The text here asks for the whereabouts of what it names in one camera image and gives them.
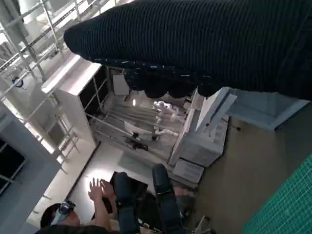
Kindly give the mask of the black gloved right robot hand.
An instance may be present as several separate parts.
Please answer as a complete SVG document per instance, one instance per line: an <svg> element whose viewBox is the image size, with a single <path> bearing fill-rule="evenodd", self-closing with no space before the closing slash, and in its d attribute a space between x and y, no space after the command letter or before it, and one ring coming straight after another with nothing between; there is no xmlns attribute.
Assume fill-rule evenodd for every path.
<svg viewBox="0 0 312 234"><path fill-rule="evenodd" d="M312 98L309 0L135 0L63 38L85 60L122 69L149 98L223 87Z"/></svg>

